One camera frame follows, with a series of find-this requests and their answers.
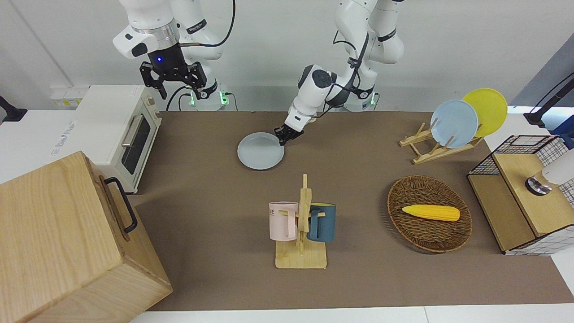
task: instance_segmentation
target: oven window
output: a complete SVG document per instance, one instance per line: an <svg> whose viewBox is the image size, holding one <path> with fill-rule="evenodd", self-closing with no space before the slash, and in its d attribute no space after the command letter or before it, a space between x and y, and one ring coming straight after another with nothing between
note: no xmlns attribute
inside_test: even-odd
<svg viewBox="0 0 574 323"><path fill-rule="evenodd" d="M122 164L126 167L130 174L134 175L135 168L138 165L139 157L144 151L145 143L148 140L151 127L148 121L144 117L141 125L139 126L137 135L135 135L134 144L131 147L127 147L126 151L122 156Z"/></svg>

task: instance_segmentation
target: wooden shelf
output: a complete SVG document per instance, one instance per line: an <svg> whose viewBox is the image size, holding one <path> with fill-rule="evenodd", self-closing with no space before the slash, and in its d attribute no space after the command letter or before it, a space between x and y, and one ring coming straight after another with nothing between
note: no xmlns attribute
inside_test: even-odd
<svg viewBox="0 0 574 323"><path fill-rule="evenodd" d="M544 196L526 188L525 180L544 167L536 155L494 154L494 161L537 237L574 224L574 209L558 187Z"/></svg>
<svg viewBox="0 0 574 323"><path fill-rule="evenodd" d="M275 241L275 266L277 268L325 269L327 250L324 243L305 238L305 252L301 253L296 241Z"/></svg>
<svg viewBox="0 0 574 323"><path fill-rule="evenodd" d="M469 175L468 180L501 250L511 250L536 238L502 176Z"/></svg>

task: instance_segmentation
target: plate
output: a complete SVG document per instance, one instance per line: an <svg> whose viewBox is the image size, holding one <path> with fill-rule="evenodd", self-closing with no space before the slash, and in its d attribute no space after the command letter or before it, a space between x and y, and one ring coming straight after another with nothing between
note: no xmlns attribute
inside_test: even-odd
<svg viewBox="0 0 574 323"><path fill-rule="evenodd" d="M476 89L463 98L476 111L480 129L476 137L484 137L498 130L508 114L508 104L502 94L493 89Z"/></svg>
<svg viewBox="0 0 574 323"><path fill-rule="evenodd" d="M436 108L430 124L438 119L430 131L433 138L445 146L452 136L455 138L448 148L460 148L468 144L478 128L478 117L470 104L462 100L450 100Z"/></svg>
<svg viewBox="0 0 574 323"><path fill-rule="evenodd" d="M266 170L277 165L284 154L285 148L279 145L279 139L266 132L252 133L237 146L239 160L254 170Z"/></svg>
<svg viewBox="0 0 574 323"><path fill-rule="evenodd" d="M460 219L436 221L403 212L403 207L412 204L453 206L460 210ZM387 210L401 236L427 251L457 250L472 234L472 218L467 205L452 188L432 177L412 175L398 180L389 191Z"/></svg>

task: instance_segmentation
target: light blue plate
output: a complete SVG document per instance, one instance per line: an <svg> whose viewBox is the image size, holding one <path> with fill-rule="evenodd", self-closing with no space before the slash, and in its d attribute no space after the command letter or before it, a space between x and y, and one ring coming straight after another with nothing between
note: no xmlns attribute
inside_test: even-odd
<svg viewBox="0 0 574 323"><path fill-rule="evenodd" d="M468 144L478 128L478 117L472 106L462 100L450 100L436 108L430 124L438 119L430 131L442 146L454 136L447 148L460 148Z"/></svg>
<svg viewBox="0 0 574 323"><path fill-rule="evenodd" d="M266 132L252 133L237 146L239 160L254 170L266 170L277 165L284 154L285 148L279 145L279 139Z"/></svg>

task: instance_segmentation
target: brown tablecloth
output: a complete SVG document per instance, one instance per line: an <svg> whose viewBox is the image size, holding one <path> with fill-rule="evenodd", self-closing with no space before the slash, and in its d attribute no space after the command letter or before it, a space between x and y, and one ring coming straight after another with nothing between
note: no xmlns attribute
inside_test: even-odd
<svg viewBox="0 0 574 323"><path fill-rule="evenodd" d="M489 153L475 149L414 166L398 146L429 113L329 113L290 142L282 162L253 171L236 149L272 132L285 113L164 113L139 193L130 197L173 284L151 310L563 303L574 301L551 258L504 256L466 174ZM431 144L417 144L421 152ZM297 201L302 174L313 201L337 204L326 270L279 270L267 204ZM473 220L457 251L416 250L390 224L386 198L421 174L450 185Z"/></svg>

